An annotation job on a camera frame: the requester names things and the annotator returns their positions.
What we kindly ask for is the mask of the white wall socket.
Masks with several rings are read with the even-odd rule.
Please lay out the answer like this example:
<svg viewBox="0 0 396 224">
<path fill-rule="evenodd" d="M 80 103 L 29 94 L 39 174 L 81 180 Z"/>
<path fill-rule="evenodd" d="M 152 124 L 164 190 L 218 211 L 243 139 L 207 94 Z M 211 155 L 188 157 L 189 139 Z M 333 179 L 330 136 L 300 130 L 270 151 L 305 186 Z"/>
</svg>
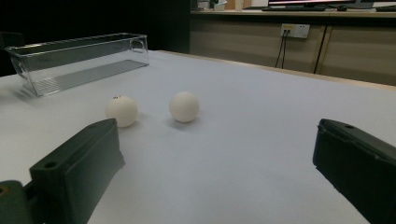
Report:
<svg viewBox="0 0 396 224">
<path fill-rule="evenodd" d="M 309 24 L 283 23 L 281 25 L 280 35 L 306 39 L 308 38 L 309 30 Z"/>
</svg>

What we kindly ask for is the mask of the white egg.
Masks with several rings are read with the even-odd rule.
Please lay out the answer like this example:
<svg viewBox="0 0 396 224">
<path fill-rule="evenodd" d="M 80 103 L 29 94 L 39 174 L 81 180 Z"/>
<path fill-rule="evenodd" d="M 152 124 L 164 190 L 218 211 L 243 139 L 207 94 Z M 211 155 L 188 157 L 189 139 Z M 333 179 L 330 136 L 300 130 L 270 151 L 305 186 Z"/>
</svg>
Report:
<svg viewBox="0 0 396 224">
<path fill-rule="evenodd" d="M 169 102 L 170 114 L 178 122 L 193 121 L 197 118 L 199 110 L 198 98 L 188 91 L 178 92 Z"/>
</svg>

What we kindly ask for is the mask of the wooden cabinet desk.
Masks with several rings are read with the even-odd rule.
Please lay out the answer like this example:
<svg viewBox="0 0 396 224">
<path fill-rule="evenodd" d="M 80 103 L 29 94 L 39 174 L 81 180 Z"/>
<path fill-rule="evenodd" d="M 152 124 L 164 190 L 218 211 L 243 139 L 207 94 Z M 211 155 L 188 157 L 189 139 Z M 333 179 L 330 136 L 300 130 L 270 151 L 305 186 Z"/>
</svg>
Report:
<svg viewBox="0 0 396 224">
<path fill-rule="evenodd" d="M 309 24 L 308 38 L 281 36 Z M 396 12 L 192 12 L 190 53 L 396 86 Z"/>
</svg>

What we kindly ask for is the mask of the clear plastic container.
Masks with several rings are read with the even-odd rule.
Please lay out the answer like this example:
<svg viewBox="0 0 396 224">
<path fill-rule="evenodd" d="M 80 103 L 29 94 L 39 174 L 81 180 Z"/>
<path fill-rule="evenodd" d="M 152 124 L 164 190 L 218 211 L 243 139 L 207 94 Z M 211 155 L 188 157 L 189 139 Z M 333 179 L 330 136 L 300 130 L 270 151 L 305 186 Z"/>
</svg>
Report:
<svg viewBox="0 0 396 224">
<path fill-rule="evenodd" d="M 149 65 L 148 38 L 118 33 L 7 47 L 22 86 L 37 97 Z"/>
</svg>

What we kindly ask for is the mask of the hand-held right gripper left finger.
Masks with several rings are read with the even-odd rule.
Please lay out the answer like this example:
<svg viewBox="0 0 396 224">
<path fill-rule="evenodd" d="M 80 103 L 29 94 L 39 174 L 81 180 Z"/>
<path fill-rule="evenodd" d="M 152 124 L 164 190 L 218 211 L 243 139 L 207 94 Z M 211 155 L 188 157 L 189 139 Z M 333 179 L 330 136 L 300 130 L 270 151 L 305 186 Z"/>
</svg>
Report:
<svg viewBox="0 0 396 224">
<path fill-rule="evenodd" d="M 110 181 L 125 165 L 117 122 L 76 133 L 30 168 L 44 224 L 87 224 Z"/>
</svg>

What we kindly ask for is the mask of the white table tennis ball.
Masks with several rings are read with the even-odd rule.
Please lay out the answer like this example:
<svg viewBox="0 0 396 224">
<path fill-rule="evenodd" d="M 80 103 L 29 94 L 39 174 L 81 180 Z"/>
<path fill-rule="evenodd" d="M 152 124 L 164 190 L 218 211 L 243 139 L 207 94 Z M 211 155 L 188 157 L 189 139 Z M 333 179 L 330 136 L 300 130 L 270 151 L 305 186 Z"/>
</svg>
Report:
<svg viewBox="0 0 396 224">
<path fill-rule="evenodd" d="M 106 104 L 105 115 L 115 119 L 120 128 L 129 127 L 137 120 L 137 103 L 128 96 L 115 96 Z"/>
</svg>

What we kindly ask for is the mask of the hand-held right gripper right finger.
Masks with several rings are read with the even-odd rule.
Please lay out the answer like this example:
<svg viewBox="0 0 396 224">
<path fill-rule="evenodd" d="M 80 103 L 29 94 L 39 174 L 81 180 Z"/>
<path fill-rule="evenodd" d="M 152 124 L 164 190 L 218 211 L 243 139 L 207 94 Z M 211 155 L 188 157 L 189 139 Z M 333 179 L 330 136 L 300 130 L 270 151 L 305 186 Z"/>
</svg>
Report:
<svg viewBox="0 0 396 224">
<path fill-rule="evenodd" d="M 396 224 L 396 147 L 322 119 L 313 164 L 370 224 Z"/>
</svg>

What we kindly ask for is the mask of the computer monitor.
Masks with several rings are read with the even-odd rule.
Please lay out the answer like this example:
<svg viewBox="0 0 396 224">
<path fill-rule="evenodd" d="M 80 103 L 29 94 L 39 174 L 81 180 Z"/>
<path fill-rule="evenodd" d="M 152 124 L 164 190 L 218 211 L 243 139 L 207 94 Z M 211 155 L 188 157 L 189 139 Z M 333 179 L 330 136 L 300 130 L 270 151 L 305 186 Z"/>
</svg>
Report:
<svg viewBox="0 0 396 224">
<path fill-rule="evenodd" d="M 303 7 L 313 7 L 313 6 L 327 6 L 331 4 L 349 4 L 356 3 L 357 0 L 268 0 L 268 7 L 278 7 L 278 6 L 303 6 Z"/>
</svg>

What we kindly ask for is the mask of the black keyboard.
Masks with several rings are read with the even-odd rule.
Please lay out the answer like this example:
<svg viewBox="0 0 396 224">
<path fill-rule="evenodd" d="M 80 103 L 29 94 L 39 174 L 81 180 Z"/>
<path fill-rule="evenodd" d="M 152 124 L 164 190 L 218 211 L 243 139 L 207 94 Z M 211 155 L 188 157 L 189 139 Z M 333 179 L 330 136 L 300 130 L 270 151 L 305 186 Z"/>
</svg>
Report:
<svg viewBox="0 0 396 224">
<path fill-rule="evenodd" d="M 264 7 L 262 11 L 275 11 L 275 12 L 302 12 L 302 11 L 325 11 L 326 7 Z"/>
</svg>

